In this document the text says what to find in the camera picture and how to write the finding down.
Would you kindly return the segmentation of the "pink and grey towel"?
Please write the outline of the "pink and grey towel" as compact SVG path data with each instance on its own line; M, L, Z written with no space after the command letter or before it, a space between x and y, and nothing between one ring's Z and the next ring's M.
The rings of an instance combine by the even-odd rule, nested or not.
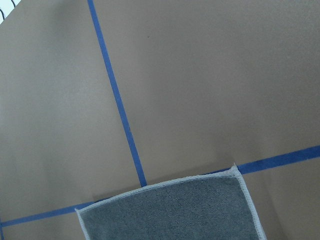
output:
M76 211L87 240L264 240L236 166L169 180Z

